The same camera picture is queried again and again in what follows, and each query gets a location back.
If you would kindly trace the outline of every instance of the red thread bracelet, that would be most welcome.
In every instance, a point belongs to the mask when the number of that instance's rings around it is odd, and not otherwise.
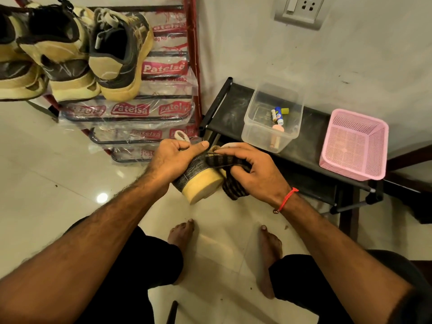
[[[286,197],[284,198],[284,200],[282,201],[282,204],[280,205],[279,209],[273,209],[273,214],[279,214],[280,211],[282,210],[282,208],[284,207],[284,205],[286,204],[286,202],[288,201],[288,199],[295,193],[298,192],[299,190],[297,190],[295,187],[292,188],[291,191],[289,191],[289,193],[286,195]]]

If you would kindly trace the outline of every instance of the person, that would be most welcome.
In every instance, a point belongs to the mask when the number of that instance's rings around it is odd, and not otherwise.
[[[154,322],[147,290],[181,280],[194,222],[171,229],[168,242],[137,225],[208,146],[163,140],[143,176],[0,281],[0,322]],[[233,166],[235,179],[255,198],[282,205],[291,187],[268,154],[246,143],[217,153],[246,159],[251,172]],[[280,240],[263,226],[259,286],[267,298],[309,309],[321,324],[431,323],[431,288],[408,260],[363,250],[297,194],[281,214],[310,256],[282,258]]]

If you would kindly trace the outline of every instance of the shoe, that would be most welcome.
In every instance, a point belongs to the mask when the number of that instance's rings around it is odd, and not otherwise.
[[[142,63],[153,47],[153,31],[141,14],[97,8],[94,19],[90,68],[106,99],[131,100],[140,88]]]
[[[59,1],[61,5],[29,6],[29,35],[18,44],[43,68],[58,102],[88,100],[100,94],[89,67],[93,12]]]
[[[0,101],[29,100],[41,96],[48,78],[16,42],[28,32],[21,8],[0,5]]]

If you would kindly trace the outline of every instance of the power socket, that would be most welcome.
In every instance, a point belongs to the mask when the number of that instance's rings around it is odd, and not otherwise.
[[[275,20],[320,29],[334,0],[275,0]]]
[[[298,0],[295,10],[287,11],[287,15],[313,24],[323,2],[324,0]]]

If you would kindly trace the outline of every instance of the pink basket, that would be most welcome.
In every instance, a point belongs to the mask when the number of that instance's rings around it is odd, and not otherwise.
[[[320,166],[354,180],[381,180],[387,163],[386,122],[352,111],[333,110]]]

